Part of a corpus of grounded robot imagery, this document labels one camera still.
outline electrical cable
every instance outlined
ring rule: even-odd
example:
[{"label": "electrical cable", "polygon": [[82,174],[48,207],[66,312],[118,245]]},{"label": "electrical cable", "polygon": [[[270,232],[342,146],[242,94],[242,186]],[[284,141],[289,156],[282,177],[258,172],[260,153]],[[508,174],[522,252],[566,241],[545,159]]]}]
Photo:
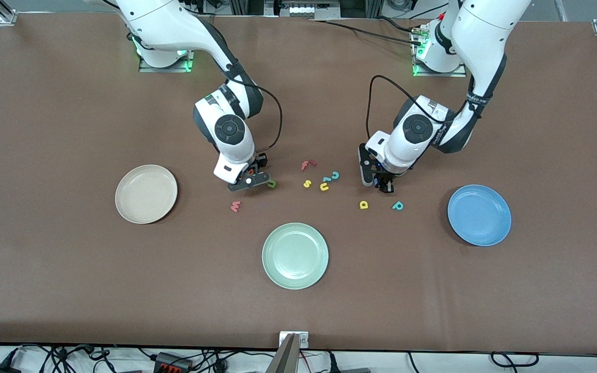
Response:
[{"label": "electrical cable", "polygon": [[388,21],[388,23],[390,23],[391,26],[393,26],[394,28],[397,28],[400,31],[405,31],[406,33],[410,33],[413,29],[416,28],[416,27],[410,27],[410,28],[402,27],[399,24],[397,24],[394,20],[390,19],[389,17],[383,16],[383,15],[378,16],[377,19],[383,19],[384,21]]},{"label": "electrical cable", "polygon": [[93,364],[93,371],[92,371],[92,373],[95,373],[95,369],[97,368],[98,364],[104,363],[104,362],[105,362],[104,360],[99,360],[99,361],[95,362],[95,364]]},{"label": "electrical cable", "polygon": [[[437,9],[439,9],[439,8],[443,8],[443,7],[445,7],[446,5],[448,5],[448,3],[441,4],[441,5],[439,5],[438,7],[434,7],[434,8],[432,8],[432,9],[425,10],[424,12],[420,12],[419,14],[416,14],[416,15],[413,15],[413,16],[411,16],[411,17],[408,17],[407,19],[414,19],[414,18],[416,18],[416,17],[420,17],[421,15],[423,15],[423,14],[425,14],[425,13],[427,13],[427,12],[431,12],[432,10],[437,10]],[[404,12],[403,14],[396,15],[395,17],[392,17],[392,18],[394,18],[394,19],[398,19],[398,18],[402,17],[403,15],[407,14],[408,12],[411,12],[411,10],[407,10],[407,11],[406,11],[406,12]]]},{"label": "electrical cable", "polygon": [[398,42],[404,42],[404,43],[411,44],[411,45],[416,45],[416,46],[421,45],[421,42],[419,42],[419,41],[394,38],[393,36],[377,34],[377,33],[371,32],[371,31],[363,30],[361,28],[347,26],[346,24],[332,23],[332,22],[329,22],[329,21],[317,21],[317,22],[322,22],[322,23],[325,23],[325,24],[332,24],[333,26],[340,26],[340,27],[346,28],[348,30],[357,31],[359,33],[363,33],[363,34],[367,34],[367,35],[372,35],[372,36],[377,36],[378,38],[384,38],[384,39],[388,39],[388,40],[394,40],[394,41],[398,41]]},{"label": "electrical cable", "polygon": [[272,99],[275,100],[275,104],[277,104],[278,111],[280,113],[280,122],[278,124],[278,134],[275,136],[275,140],[273,140],[273,142],[270,144],[270,146],[267,146],[267,147],[264,147],[262,149],[259,149],[259,150],[256,151],[256,153],[261,153],[263,151],[269,150],[270,148],[272,148],[276,144],[276,142],[278,142],[278,140],[280,139],[280,134],[282,134],[282,105],[280,104],[280,100],[278,100],[278,98],[275,97],[274,94],[272,94],[269,90],[267,90],[264,87],[260,87],[259,85],[256,85],[256,84],[253,84],[253,83],[244,83],[244,82],[241,82],[239,80],[234,80],[234,79],[230,79],[230,80],[232,80],[232,82],[239,83],[241,85],[245,85],[246,87],[258,88],[258,90],[261,90],[261,91],[265,92],[266,94],[270,95],[270,97],[272,97]]},{"label": "electrical cable", "polygon": [[43,360],[43,364],[41,364],[38,373],[45,373],[45,364],[47,364],[48,360],[50,359],[50,356],[52,356],[52,350],[54,350],[54,348],[47,350],[48,354],[45,356],[45,360]]},{"label": "electrical cable", "polygon": [[[499,355],[503,356],[505,359],[507,359],[509,364],[503,364],[503,363],[499,363],[498,361],[496,361],[496,359],[494,358],[495,354],[499,354]],[[517,373],[517,368],[528,368],[528,367],[534,366],[535,364],[538,364],[538,360],[540,359],[538,354],[528,354],[528,355],[531,355],[531,356],[535,357],[536,359],[534,361],[532,361],[531,363],[516,364],[514,361],[512,361],[510,359],[510,357],[507,354],[505,354],[505,352],[500,352],[500,351],[491,352],[490,358],[492,359],[492,362],[494,363],[494,365],[499,366],[500,368],[512,368],[513,372]]]},{"label": "electrical cable", "polygon": [[[227,359],[229,359],[230,357],[234,356],[235,354],[239,354],[239,352],[238,351],[237,352],[232,352],[231,354],[229,354],[229,355],[221,358],[220,361],[226,361]],[[213,365],[215,365],[215,363],[209,364],[206,368],[202,368],[202,370],[196,371],[196,373],[203,373],[204,371],[207,371],[207,370],[211,369],[211,367],[213,367]]]},{"label": "electrical cable", "polygon": [[13,351],[10,351],[0,363],[0,368],[10,368],[12,365],[12,359],[15,357],[15,352],[17,352],[19,349],[19,347],[16,347]]},{"label": "electrical cable", "polygon": [[196,366],[192,366],[191,367],[192,370],[197,370],[197,369],[201,368],[202,365],[204,365],[204,363],[207,363],[206,365],[209,368],[209,371],[211,371],[211,368],[210,368],[210,366],[208,364],[209,363],[209,359],[211,359],[214,355],[216,355],[218,353],[214,352],[213,354],[211,354],[211,356],[208,356],[208,351],[209,350],[206,350],[206,351],[202,350],[202,361],[199,364],[197,364]]},{"label": "electrical cable", "polygon": [[142,348],[140,348],[140,347],[137,347],[137,349],[138,349],[140,352],[142,352],[142,354],[143,354],[144,356],[146,356],[147,358],[151,358],[151,355],[150,355],[150,354],[147,354],[146,352],[144,352],[144,350],[143,350]]},{"label": "electrical cable", "polygon": [[329,371],[329,373],[340,373],[336,356],[333,354],[333,352],[327,352],[329,353],[329,358],[331,359],[331,370]]},{"label": "electrical cable", "polygon": [[407,354],[409,355],[409,361],[411,362],[411,366],[412,366],[412,368],[414,368],[414,371],[415,371],[416,373],[420,373],[420,372],[419,372],[419,369],[418,369],[418,368],[416,368],[416,363],[414,363],[414,358],[413,358],[413,356],[411,355],[411,352],[410,352],[410,351],[407,351]]},{"label": "electrical cable", "polygon": [[200,13],[200,12],[196,12],[195,10],[188,9],[188,8],[184,8],[184,9],[191,12],[192,14],[197,14],[197,15],[209,15],[209,16],[213,16],[213,17],[215,17],[217,15],[215,13]]},{"label": "electrical cable", "polygon": [[[221,351],[223,354],[225,354],[226,352],[234,352],[234,351]],[[250,355],[250,356],[256,356],[256,355],[264,355],[264,356],[268,356],[269,358],[273,358],[275,355],[272,354],[267,354],[266,352],[246,352],[246,351],[239,351],[239,353],[241,354],[245,354],[245,355]]]},{"label": "electrical cable", "polygon": [[52,353],[51,357],[52,357],[52,363],[54,364],[54,368],[52,369],[52,373],[54,373],[55,371],[58,371],[59,373],[61,373],[61,368],[60,365],[63,366],[64,368],[64,373],[76,373],[75,369],[73,368],[72,365],[70,365],[70,363],[68,362],[68,356],[73,354],[74,352],[77,352],[81,350],[79,347],[76,347],[75,349],[72,349],[71,351],[66,351],[65,347],[61,347],[58,350],[54,350],[54,353]]},{"label": "electrical cable", "polygon": [[308,373],[312,373],[312,369],[310,369],[310,364],[308,364],[308,359],[305,358],[305,354],[303,354],[303,351],[301,351],[300,353],[306,368],[308,368]]},{"label": "electrical cable", "polygon": [[104,3],[106,3],[107,5],[109,5],[110,7],[115,7],[116,9],[121,10],[121,8],[119,8],[118,6],[114,5],[113,3],[108,2],[107,0],[103,0]]},{"label": "electrical cable", "polygon": [[411,17],[407,18],[407,19],[414,19],[414,18],[416,18],[416,17],[419,17],[419,16],[421,16],[421,15],[423,15],[423,14],[425,14],[425,13],[429,13],[429,12],[431,12],[432,10],[437,10],[437,9],[439,9],[439,8],[443,8],[443,7],[445,7],[446,5],[448,5],[448,3],[441,4],[441,5],[439,5],[438,7],[434,7],[433,9],[428,9],[428,10],[425,10],[424,12],[420,12],[419,14],[413,15],[413,16],[411,16]]}]

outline blue plate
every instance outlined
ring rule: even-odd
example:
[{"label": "blue plate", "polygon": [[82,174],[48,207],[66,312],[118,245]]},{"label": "blue plate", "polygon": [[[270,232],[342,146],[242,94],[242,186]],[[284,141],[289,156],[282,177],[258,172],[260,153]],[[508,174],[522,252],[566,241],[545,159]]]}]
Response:
[{"label": "blue plate", "polygon": [[467,185],[448,201],[448,221],[453,231],[476,246],[500,243],[510,232],[510,209],[493,189]]}]

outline floor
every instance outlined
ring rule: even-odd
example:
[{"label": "floor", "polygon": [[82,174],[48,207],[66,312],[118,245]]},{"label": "floor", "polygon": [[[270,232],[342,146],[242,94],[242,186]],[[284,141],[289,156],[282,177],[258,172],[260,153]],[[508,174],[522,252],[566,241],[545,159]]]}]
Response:
[{"label": "floor", "polygon": [[[0,363],[6,358],[10,351],[19,347],[19,350],[12,359],[12,367],[22,372],[39,371],[43,364],[47,352],[40,347],[20,347],[20,346],[0,346]],[[202,361],[202,355],[199,350],[179,350],[179,349],[139,349],[104,347],[109,351],[107,359],[112,364],[112,368],[118,373],[134,373],[142,371],[148,373],[154,370],[154,362],[150,361],[144,354],[159,354],[165,352],[172,354],[177,361],[185,356],[194,356],[192,363],[197,366]],[[305,361],[301,359],[298,362],[296,373],[326,373],[330,371],[330,357],[327,352],[305,350]],[[275,351],[249,351],[237,353],[235,356],[227,359],[227,373],[251,373],[253,371],[266,371],[272,357],[266,354],[274,354]],[[223,352],[219,357],[225,357],[231,352]],[[495,366],[491,360],[490,354],[454,354],[454,353],[436,353],[436,352],[412,352],[411,358],[415,368],[412,367],[409,355],[406,352],[333,352],[338,368],[342,371],[367,368],[373,373],[441,373],[444,371],[458,372],[476,372],[476,373],[511,373],[511,369]],[[527,355],[509,355],[516,364],[531,364],[535,361],[534,356]],[[507,364],[502,355],[496,354],[495,360],[498,363]],[[203,364],[196,373],[210,373],[208,364],[214,363],[215,358],[209,359],[209,363]],[[76,352],[69,355],[68,363],[77,373],[110,373],[106,364],[97,364],[87,357],[84,352]],[[45,372],[50,372],[54,368],[52,359],[45,365]],[[530,368],[519,368],[519,371],[530,373],[597,373],[597,356],[549,356],[540,355],[538,363]]]},{"label": "floor", "polygon": [[[420,0],[415,10],[411,12],[398,12],[385,7],[383,14],[389,17],[411,17],[437,5],[443,0]],[[9,4],[19,11],[104,11],[105,8],[86,5],[81,0],[9,0]],[[440,10],[434,10],[425,14],[426,18],[435,17]],[[589,22],[597,17],[597,2],[591,0],[535,0],[525,12],[524,21],[585,21]],[[0,361],[13,347],[0,347]],[[149,349],[149,353],[157,353],[161,350]],[[188,354],[189,351],[176,351],[178,355]],[[24,352],[24,356],[18,356],[14,361],[14,367],[22,368],[23,371],[37,371],[42,363],[45,354],[41,351]],[[232,359],[230,371],[264,371],[268,364],[268,358],[264,356],[241,356],[237,355]],[[361,368],[367,366],[372,371],[414,371],[408,363],[407,355],[402,352],[339,352],[338,361],[341,361],[341,368]],[[505,371],[494,366],[489,355],[483,354],[435,354],[415,353],[414,359],[421,373],[431,371]],[[144,356],[133,349],[117,349],[113,352],[113,363],[117,371],[137,370],[151,371],[152,364]],[[317,357],[308,359],[313,371],[329,369],[328,355],[322,353]],[[86,357],[79,371],[91,371],[93,363]],[[109,371],[105,364],[100,364],[99,370]],[[308,371],[302,364],[299,371]],[[534,373],[541,371],[595,371],[597,372],[597,357],[573,357],[573,356],[541,356],[541,362],[532,368]]]}]

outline black cable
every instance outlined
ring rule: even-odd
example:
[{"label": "black cable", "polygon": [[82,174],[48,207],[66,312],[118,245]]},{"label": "black cable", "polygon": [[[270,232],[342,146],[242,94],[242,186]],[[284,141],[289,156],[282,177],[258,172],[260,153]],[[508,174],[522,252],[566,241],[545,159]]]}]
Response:
[{"label": "black cable", "polygon": [[391,26],[393,26],[394,28],[397,28],[400,31],[405,31],[406,33],[410,33],[411,30],[416,28],[416,27],[410,27],[410,28],[402,27],[399,24],[397,24],[394,20],[390,19],[389,17],[383,16],[383,15],[378,16],[377,19],[384,19],[384,21],[388,21],[388,23],[390,23]]},{"label": "black cable", "polygon": [[424,12],[420,12],[419,14],[416,14],[416,15],[413,15],[413,16],[411,16],[411,17],[408,17],[407,19],[414,19],[414,18],[416,18],[416,17],[418,17],[418,16],[421,16],[421,15],[423,15],[423,14],[427,13],[427,12],[431,12],[432,10],[437,10],[437,9],[439,9],[439,8],[443,8],[443,7],[445,7],[446,5],[448,5],[448,3],[441,4],[441,5],[439,5],[438,7],[434,7],[433,9],[428,9],[428,10],[425,10]]},{"label": "black cable", "polygon": [[338,368],[338,361],[336,360],[336,356],[333,352],[327,351],[329,353],[329,358],[331,359],[331,370],[330,373],[339,373]]},{"label": "black cable", "polygon": [[[217,353],[218,353],[218,352],[214,352],[214,353],[213,353],[211,356],[209,356],[209,358],[212,358],[212,357],[213,357],[214,355],[216,355]],[[232,352],[231,354],[229,354],[229,355],[227,355],[227,356],[225,356],[225,357],[221,358],[221,359],[220,359],[220,361],[221,361],[221,362],[222,362],[222,361],[226,361],[227,359],[229,359],[230,357],[234,356],[235,354],[240,354],[240,353],[241,353],[241,351],[235,351],[235,352]],[[214,366],[215,366],[217,363],[218,363],[218,362],[216,362],[216,363],[213,363],[213,364],[208,364],[208,366],[206,366],[206,368],[202,368],[201,370],[198,370],[198,371],[196,371],[195,373],[203,373],[204,371],[210,370],[210,369],[211,369],[211,368],[213,368],[213,367],[214,367]]]},{"label": "black cable", "polygon": [[246,351],[239,351],[239,352],[241,352],[241,354],[250,355],[250,356],[264,355],[264,356],[268,356],[270,358],[273,358],[275,356],[272,354],[267,354],[266,352],[246,352]]},{"label": "black cable", "polygon": [[272,99],[275,100],[275,104],[278,105],[278,111],[280,112],[280,123],[278,124],[278,134],[275,136],[275,140],[273,140],[273,142],[270,144],[270,146],[267,146],[265,148],[259,149],[256,152],[257,153],[261,153],[263,151],[269,150],[270,148],[272,148],[275,145],[276,142],[278,142],[278,140],[280,139],[280,134],[282,133],[282,105],[280,104],[280,101],[278,100],[277,97],[275,97],[274,94],[272,94],[270,91],[268,91],[264,87],[260,87],[259,85],[252,84],[252,83],[240,82],[239,80],[234,80],[234,79],[230,79],[230,80],[232,80],[232,82],[236,82],[236,83],[239,83],[241,85],[245,85],[246,87],[258,88],[259,90],[262,90],[266,94],[270,95],[270,97],[272,97]]},{"label": "black cable", "polygon": [[209,359],[212,358],[216,354],[216,352],[214,352],[213,354],[211,354],[211,356],[208,356],[208,352],[209,352],[209,350],[206,350],[206,351],[202,350],[202,361],[199,364],[192,366],[192,370],[197,370],[197,369],[201,368],[202,365],[204,365],[204,363],[207,363],[207,367],[208,367]]},{"label": "black cable", "polygon": [[[499,355],[503,356],[505,359],[507,359],[509,364],[503,364],[503,363],[499,363],[498,361],[496,361],[496,359],[494,358],[495,354],[499,354]],[[492,362],[494,363],[494,365],[499,366],[500,368],[512,368],[513,372],[517,373],[517,368],[528,368],[530,366],[534,366],[535,364],[538,364],[538,360],[540,359],[538,354],[528,354],[528,355],[531,355],[531,356],[535,357],[536,359],[534,361],[532,361],[531,363],[516,364],[514,361],[512,361],[510,359],[510,357],[507,354],[505,354],[505,352],[500,352],[500,351],[491,352],[490,358],[492,359]]]},{"label": "black cable", "polygon": [[114,5],[113,3],[108,2],[107,0],[103,0],[104,3],[106,3],[107,5],[109,5],[110,7],[115,7],[116,9],[121,10],[121,8],[119,8],[118,6]]},{"label": "black cable", "polygon": [[412,368],[414,368],[414,371],[415,371],[416,373],[419,373],[419,370],[418,370],[418,368],[416,368],[416,363],[414,363],[414,358],[413,358],[413,356],[411,355],[411,352],[410,352],[410,351],[407,351],[407,354],[409,355],[409,361],[411,362],[411,366],[412,366]]},{"label": "black cable", "polygon": [[12,365],[12,359],[15,357],[15,352],[19,350],[19,347],[16,347],[13,351],[10,351],[9,354],[2,360],[0,363],[0,368],[10,368]]},{"label": "black cable", "polygon": [[322,23],[325,23],[325,24],[332,24],[333,26],[344,27],[344,28],[346,28],[348,30],[358,31],[359,33],[368,34],[368,35],[372,35],[372,36],[377,36],[378,38],[384,38],[384,39],[388,39],[388,40],[395,40],[395,41],[399,41],[399,42],[405,42],[407,44],[416,45],[416,46],[421,45],[421,42],[419,42],[419,41],[394,38],[393,36],[372,33],[371,31],[367,31],[367,30],[363,30],[363,29],[360,29],[360,28],[355,28],[355,27],[347,26],[346,24],[332,23],[332,22],[329,22],[329,21],[317,21],[317,22],[322,22]]},{"label": "black cable", "polygon": [[103,361],[103,360],[99,360],[99,361],[95,362],[95,364],[93,364],[93,372],[92,372],[92,373],[95,373],[95,369],[96,369],[96,367],[98,366],[98,364],[100,364],[100,363],[104,363],[104,362],[105,362],[105,361]]},{"label": "black cable", "polygon": [[55,371],[57,371],[58,373],[61,373],[61,370],[59,369],[59,363],[57,363],[57,361],[56,361],[56,355],[54,354],[54,352],[53,352],[51,358],[52,358],[52,363],[54,364],[52,373],[55,373]]},{"label": "black cable", "polygon": [[109,360],[107,359],[107,355],[103,356],[103,361],[107,365],[107,368],[109,368],[109,370],[112,371],[112,373],[118,373],[116,371],[116,369],[114,369],[114,365],[112,363],[110,363]]},{"label": "black cable", "polygon": [[52,356],[54,347],[52,349],[46,350],[46,351],[48,354],[45,356],[45,360],[43,360],[43,364],[40,366],[40,370],[38,370],[38,373],[45,373],[45,364],[47,364],[48,360],[50,359],[50,356]]},{"label": "black cable", "polygon": [[137,349],[138,349],[140,352],[142,352],[142,354],[143,354],[144,356],[146,356],[147,358],[151,358],[151,355],[150,355],[150,354],[147,354],[146,352],[144,352],[144,350],[143,350],[143,349],[141,349],[140,347],[137,347]]},{"label": "black cable", "polygon": [[211,15],[211,16],[217,15],[215,13],[200,13],[200,12],[196,12],[195,10],[188,9],[188,8],[184,8],[184,9],[191,12],[192,14],[197,14],[197,15]]}]

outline green plate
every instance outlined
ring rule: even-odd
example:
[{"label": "green plate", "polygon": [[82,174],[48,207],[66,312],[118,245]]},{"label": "green plate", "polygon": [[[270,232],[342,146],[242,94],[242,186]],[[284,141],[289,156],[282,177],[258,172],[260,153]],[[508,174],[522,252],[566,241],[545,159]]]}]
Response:
[{"label": "green plate", "polygon": [[308,224],[288,223],[277,227],[261,251],[264,270],[278,286],[300,290],[315,285],[329,264],[324,237]]}]

